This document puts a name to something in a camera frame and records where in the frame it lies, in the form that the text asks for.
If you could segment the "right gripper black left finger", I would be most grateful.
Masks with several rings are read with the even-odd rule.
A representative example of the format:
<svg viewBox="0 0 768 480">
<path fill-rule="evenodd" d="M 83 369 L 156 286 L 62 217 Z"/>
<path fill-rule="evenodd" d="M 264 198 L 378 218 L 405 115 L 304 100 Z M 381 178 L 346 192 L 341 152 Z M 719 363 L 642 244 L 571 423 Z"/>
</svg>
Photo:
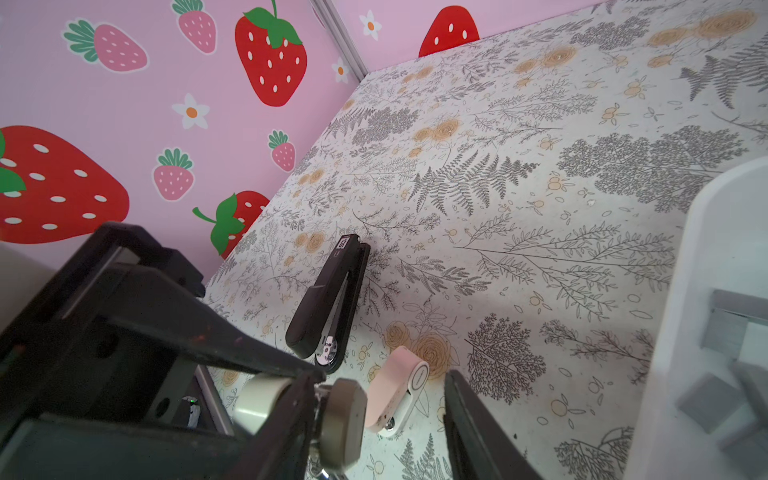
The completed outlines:
<svg viewBox="0 0 768 480">
<path fill-rule="evenodd" d="M 97 229 L 1 336 L 5 479 L 301 479 L 324 373 L 238 330 L 139 226 Z M 255 434 L 173 418 L 200 366 L 285 378 Z"/>
</svg>

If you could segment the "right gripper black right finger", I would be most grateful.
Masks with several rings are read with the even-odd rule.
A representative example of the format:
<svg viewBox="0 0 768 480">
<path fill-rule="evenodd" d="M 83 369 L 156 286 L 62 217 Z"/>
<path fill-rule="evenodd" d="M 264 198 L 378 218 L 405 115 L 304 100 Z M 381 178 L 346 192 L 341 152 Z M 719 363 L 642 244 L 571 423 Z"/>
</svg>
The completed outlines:
<svg viewBox="0 0 768 480">
<path fill-rule="evenodd" d="M 463 375 L 449 371 L 443 416 L 449 461 L 455 479 L 538 479 Z"/>
</svg>

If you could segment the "pink mini stapler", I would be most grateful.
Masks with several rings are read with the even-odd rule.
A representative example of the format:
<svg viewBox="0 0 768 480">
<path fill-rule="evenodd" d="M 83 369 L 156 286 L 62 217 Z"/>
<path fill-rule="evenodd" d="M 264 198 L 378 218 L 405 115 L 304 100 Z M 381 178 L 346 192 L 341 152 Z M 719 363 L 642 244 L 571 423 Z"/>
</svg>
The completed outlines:
<svg viewBox="0 0 768 480">
<path fill-rule="evenodd" d="M 370 383 L 365 428 L 383 437 L 405 427 L 429 379 L 429 364 L 405 346 L 397 347 Z"/>
</svg>

